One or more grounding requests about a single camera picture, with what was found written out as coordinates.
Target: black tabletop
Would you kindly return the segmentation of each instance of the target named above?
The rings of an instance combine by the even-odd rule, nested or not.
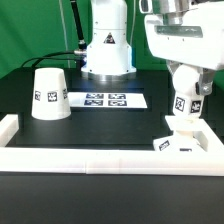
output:
[[[0,111],[17,113],[20,130],[9,146],[115,148],[152,150],[154,138],[166,136],[169,113],[168,72],[138,71],[133,80],[99,82],[65,70],[68,92],[142,93],[147,109],[72,108],[63,120],[41,121],[31,116],[33,72],[18,69],[0,80]]]
[[[99,83],[67,69],[70,92],[143,93],[148,108],[72,108],[60,121],[31,117],[33,75],[16,69],[0,80],[0,118],[19,114],[10,146],[152,150],[153,139],[170,134],[168,72],[138,71],[134,80]],[[202,114],[221,139],[222,99],[214,86]],[[0,173],[0,224],[222,224],[223,209],[223,177]]]

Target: white paper sheet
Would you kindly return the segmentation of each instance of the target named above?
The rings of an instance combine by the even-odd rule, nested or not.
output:
[[[147,108],[141,93],[69,92],[70,107]]]

